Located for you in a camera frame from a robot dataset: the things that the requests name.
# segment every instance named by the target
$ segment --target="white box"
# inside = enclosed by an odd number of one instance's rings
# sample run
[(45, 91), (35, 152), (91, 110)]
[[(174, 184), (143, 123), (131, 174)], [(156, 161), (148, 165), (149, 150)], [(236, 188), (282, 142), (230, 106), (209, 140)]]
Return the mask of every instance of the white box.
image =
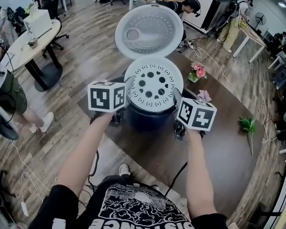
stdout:
[(52, 28), (52, 22), (47, 10), (36, 10), (33, 15), (25, 18), (23, 22), (27, 31), (36, 39)]
[(115, 82), (92, 82), (88, 85), (89, 110), (112, 113), (125, 107), (126, 84)]
[(210, 131), (217, 109), (211, 103), (182, 98), (177, 119), (189, 129)]

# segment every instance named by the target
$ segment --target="pink flower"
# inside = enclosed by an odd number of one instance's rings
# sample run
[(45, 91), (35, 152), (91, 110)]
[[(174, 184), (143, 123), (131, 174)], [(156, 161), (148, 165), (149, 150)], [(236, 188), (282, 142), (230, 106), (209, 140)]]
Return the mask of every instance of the pink flower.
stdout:
[(204, 70), (204, 68), (199, 68), (199, 69), (196, 71), (196, 75), (197, 75), (198, 78), (204, 77), (204, 75), (205, 75), (205, 70)]
[(200, 101), (203, 102), (210, 102), (212, 99), (210, 98), (210, 95), (208, 93), (208, 91), (205, 90), (199, 90), (199, 94), (197, 95), (198, 97), (200, 97)]
[(199, 63), (191, 63), (192, 68), (194, 68), (194, 70), (198, 70), (199, 69)]

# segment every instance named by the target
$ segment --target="ceiling light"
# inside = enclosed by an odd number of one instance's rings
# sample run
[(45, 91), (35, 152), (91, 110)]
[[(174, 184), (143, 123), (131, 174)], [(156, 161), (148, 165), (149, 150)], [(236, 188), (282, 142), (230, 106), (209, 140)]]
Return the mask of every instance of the ceiling light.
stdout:
[(279, 2), (278, 5), (280, 5), (281, 8), (286, 9), (286, 5), (283, 2)]

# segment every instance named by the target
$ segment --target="round white table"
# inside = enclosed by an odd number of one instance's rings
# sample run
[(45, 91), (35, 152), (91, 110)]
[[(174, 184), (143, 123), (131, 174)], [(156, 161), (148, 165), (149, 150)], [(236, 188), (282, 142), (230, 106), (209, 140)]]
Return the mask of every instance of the round white table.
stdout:
[[(25, 65), (27, 70), (34, 77), (35, 88), (39, 92), (51, 89), (59, 81), (62, 75), (62, 66), (58, 62), (50, 44), (58, 34), (60, 27), (61, 23), (58, 20), (52, 20), (52, 29), (38, 38), (38, 45), (34, 49), (27, 44), (28, 41), (31, 40), (31, 35), (24, 32), (24, 34), (22, 34), (7, 51), (11, 58), (12, 66), (7, 55), (5, 55), (2, 60), (8, 62), (6, 67), (11, 72)], [(44, 48), (47, 48), (53, 63), (49, 63), (42, 69), (39, 69), (33, 58)]]

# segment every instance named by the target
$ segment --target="dark tabletop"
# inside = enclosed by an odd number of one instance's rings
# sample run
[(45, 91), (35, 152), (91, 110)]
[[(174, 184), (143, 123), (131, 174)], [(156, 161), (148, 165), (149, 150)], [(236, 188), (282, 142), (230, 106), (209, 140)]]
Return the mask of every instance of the dark tabletop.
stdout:
[[(199, 89), (207, 90), (212, 98), (211, 103), (217, 108), (212, 129), (204, 136), (203, 145), (214, 186), (215, 207), (219, 213), (229, 217), (241, 200), (255, 168), (264, 129), (256, 121), (257, 132), (253, 138), (251, 157), (247, 134), (240, 131), (238, 122), (240, 117), (253, 117), (248, 109), (209, 74), (207, 79), (190, 82), (187, 76), (191, 71), (191, 61), (182, 54), (174, 51), (167, 58), (181, 71), (184, 87), (195, 94), (199, 94)], [(114, 77), (125, 69), (119, 69)], [(87, 96), (79, 102), (79, 106), (91, 115), (87, 110)], [(152, 133), (137, 132), (123, 122), (119, 128), (109, 127), (106, 134), (134, 161), (168, 186), (187, 161), (187, 142), (174, 139), (173, 119)], [(173, 187), (183, 196), (186, 172), (187, 169), (180, 174)]]

